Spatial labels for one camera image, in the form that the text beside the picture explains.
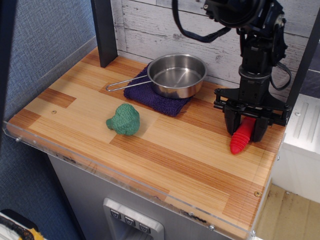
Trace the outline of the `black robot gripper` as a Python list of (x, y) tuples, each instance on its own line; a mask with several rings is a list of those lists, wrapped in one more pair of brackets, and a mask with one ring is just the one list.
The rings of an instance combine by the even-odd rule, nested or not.
[(285, 126), (292, 107), (275, 98), (269, 92), (272, 74), (240, 74), (238, 88), (217, 88), (214, 107), (224, 113), (226, 129), (233, 135), (241, 123), (241, 117), (256, 118), (252, 131), (252, 141), (260, 142), (268, 125)]

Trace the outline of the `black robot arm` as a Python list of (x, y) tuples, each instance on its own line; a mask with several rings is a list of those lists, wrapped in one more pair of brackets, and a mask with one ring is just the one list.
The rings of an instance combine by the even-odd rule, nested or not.
[(288, 48), (283, 7), (276, 0), (207, 0), (203, 8), (210, 19), (236, 29), (242, 57), (239, 87), (217, 88), (214, 106), (223, 111), (231, 135), (240, 127), (242, 117), (254, 118), (250, 139), (259, 142), (268, 126), (286, 125), (291, 110), (270, 93), (270, 86), (282, 91), (290, 85), (276, 86), (272, 77), (274, 67), (291, 74), (281, 63)]

